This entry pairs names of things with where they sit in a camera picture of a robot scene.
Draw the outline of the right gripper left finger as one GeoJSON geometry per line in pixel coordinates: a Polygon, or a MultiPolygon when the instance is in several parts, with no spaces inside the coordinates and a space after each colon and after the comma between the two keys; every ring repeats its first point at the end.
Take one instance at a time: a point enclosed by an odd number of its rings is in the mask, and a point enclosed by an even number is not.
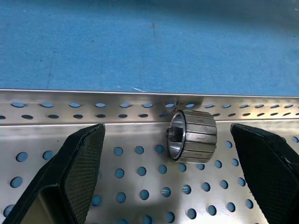
{"type": "Polygon", "coordinates": [[[83,224],[98,181],[105,125],[69,135],[12,207],[5,224],[83,224]]]}

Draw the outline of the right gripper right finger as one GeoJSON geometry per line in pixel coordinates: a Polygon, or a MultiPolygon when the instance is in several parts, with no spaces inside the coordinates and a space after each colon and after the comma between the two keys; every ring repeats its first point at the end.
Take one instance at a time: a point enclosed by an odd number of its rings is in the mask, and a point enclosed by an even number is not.
{"type": "Polygon", "coordinates": [[[234,123],[245,181],[270,224],[299,222],[299,155],[277,134],[234,123]]]}

